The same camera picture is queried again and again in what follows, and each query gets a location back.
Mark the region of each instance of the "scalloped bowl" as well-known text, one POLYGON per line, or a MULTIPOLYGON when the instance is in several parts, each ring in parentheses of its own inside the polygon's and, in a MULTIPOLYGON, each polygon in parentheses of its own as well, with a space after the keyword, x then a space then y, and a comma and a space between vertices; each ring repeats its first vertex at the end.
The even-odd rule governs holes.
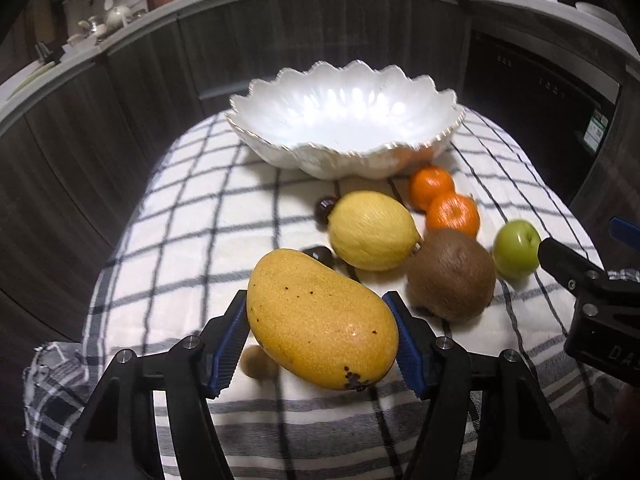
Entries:
POLYGON ((361 61, 285 68, 230 102, 229 124, 260 158, 322 179, 386 178, 431 162, 465 117, 456 93, 438 92, 429 76, 409 79, 397 66, 378 71, 361 61))

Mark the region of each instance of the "orange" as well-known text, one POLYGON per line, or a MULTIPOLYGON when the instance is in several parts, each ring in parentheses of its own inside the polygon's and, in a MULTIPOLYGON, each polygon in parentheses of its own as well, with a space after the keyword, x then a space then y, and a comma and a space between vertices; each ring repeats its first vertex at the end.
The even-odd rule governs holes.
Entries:
POLYGON ((426 225, 427 229, 457 229, 476 238, 480 229, 480 214, 472 198, 455 192, 443 193, 431 202, 426 225))
POLYGON ((427 166, 412 174, 409 179, 411 202, 418 209, 428 211, 434 198, 456 190, 451 175, 438 166, 427 166))

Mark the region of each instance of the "lemon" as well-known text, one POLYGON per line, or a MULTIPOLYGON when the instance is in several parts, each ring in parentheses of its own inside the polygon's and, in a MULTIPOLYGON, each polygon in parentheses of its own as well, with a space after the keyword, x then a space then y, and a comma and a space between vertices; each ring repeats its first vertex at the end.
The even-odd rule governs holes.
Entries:
POLYGON ((411 213, 397 200, 375 191, 348 193, 328 219, 335 253, 357 269, 393 269, 420 240, 411 213))

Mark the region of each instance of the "checkered tablecloth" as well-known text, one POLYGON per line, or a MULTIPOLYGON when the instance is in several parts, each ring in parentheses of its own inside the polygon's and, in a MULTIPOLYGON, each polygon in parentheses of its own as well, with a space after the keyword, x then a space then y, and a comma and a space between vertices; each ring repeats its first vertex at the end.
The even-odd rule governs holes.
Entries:
MULTIPOLYGON (((524 218, 542 237, 600 264, 578 221, 495 124, 468 110, 436 163, 454 175, 459 192, 478 202, 478 240, 485 247, 508 219, 524 218)), ((375 189, 408 205, 407 185, 406 175, 326 182, 278 170, 238 141, 224 114, 186 132, 158 166, 98 279, 82 344, 48 344, 26 371, 27 438, 39 476, 55 476, 73 423, 119 349, 133 348, 138 355, 165 351, 222 314, 268 251, 328 245, 312 217, 321 196, 375 189)), ((423 216, 413 215, 422 230, 423 216)), ((378 294, 398 290, 404 296, 401 270, 358 271, 357 277, 378 294)), ((573 304, 539 269, 518 289, 496 282, 491 305, 472 322, 428 321, 436 334, 452 335, 469 351, 498 355, 517 349, 580 468, 588 470, 608 445, 606 420, 617 385, 562 352, 573 304)), ((250 336, 247 344, 254 343, 250 336)), ((178 478, 166 401, 159 392, 154 400, 165 475, 178 478)), ((469 475, 476 447, 480 396, 472 400, 460 478, 469 475)), ((260 383, 237 370, 209 407, 234 475, 252 479, 398 479, 426 413, 426 403, 404 386, 396 366, 363 392, 321 390, 284 370, 276 381, 260 383)))

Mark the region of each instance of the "metal pin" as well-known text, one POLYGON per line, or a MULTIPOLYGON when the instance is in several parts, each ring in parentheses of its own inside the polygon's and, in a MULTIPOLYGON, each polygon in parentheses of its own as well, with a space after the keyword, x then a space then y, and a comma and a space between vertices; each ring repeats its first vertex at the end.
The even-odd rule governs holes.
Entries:
POLYGON ((453 339, 445 335, 441 335, 436 339, 436 345, 443 350, 449 350, 453 346, 453 339))
POLYGON ((190 350, 192 348, 196 348, 200 344, 200 336, 197 335, 188 335, 182 340, 182 347, 190 350))
POLYGON ((517 363, 520 360, 520 354, 518 354, 515 350, 505 350, 503 352, 504 358, 511 363, 517 363))
POLYGON ((125 348, 116 354, 116 361, 124 364, 133 357, 133 350, 125 348))
POLYGON ((585 303, 582 306, 582 312, 585 316, 594 317, 598 315, 598 307, 591 303, 585 303))

